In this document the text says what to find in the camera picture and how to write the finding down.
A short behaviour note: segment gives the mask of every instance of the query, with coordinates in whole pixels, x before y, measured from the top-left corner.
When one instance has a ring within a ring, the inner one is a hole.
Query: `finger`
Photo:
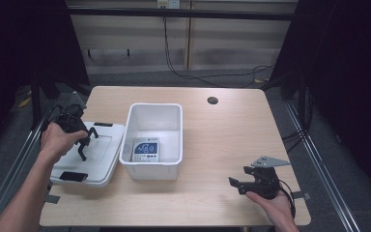
[[[87,137],[88,133],[85,130],[80,130],[77,132],[70,133],[70,137],[73,138],[74,141],[79,140],[80,138]]]
[[[41,134],[41,141],[42,140],[46,140],[47,134],[48,134],[48,129],[46,129],[45,131],[42,132],[42,134]]]
[[[60,127],[60,126],[58,124],[56,124],[56,123],[50,122],[49,125],[47,125],[46,131],[49,131],[52,128],[55,128],[55,127]]]

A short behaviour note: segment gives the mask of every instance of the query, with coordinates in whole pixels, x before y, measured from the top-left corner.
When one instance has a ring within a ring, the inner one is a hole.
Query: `container lid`
[[[89,146],[82,150],[86,160],[78,153],[80,144],[74,145],[54,165],[50,180],[54,184],[80,183],[91,187],[108,184],[118,160],[125,126],[84,122],[89,130],[94,128],[99,137],[92,133]]]

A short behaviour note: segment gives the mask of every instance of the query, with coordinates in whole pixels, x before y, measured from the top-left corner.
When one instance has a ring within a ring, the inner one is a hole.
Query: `round hole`
[[[210,104],[217,104],[218,103],[218,98],[216,98],[216,97],[209,97],[207,99],[207,102],[209,102]]]

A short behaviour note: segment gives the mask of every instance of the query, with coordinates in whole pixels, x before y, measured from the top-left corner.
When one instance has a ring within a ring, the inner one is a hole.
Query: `human hand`
[[[42,133],[39,158],[53,165],[71,149],[74,142],[87,135],[87,132],[84,130],[65,133],[59,125],[50,123]]]
[[[245,195],[264,209],[276,232],[299,231],[292,217],[288,198],[282,191],[272,200],[265,199],[252,191],[248,191]]]

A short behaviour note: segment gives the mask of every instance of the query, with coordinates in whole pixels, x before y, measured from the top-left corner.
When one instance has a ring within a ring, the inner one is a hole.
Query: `human arm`
[[[265,199],[252,191],[248,191],[246,196],[264,209],[271,223],[275,226],[276,232],[299,231],[292,217],[288,198],[282,191],[272,200]]]
[[[53,165],[71,149],[73,143],[87,136],[81,130],[64,133],[51,123],[42,134],[41,151],[24,183],[0,216],[0,232],[38,231],[46,188]]]

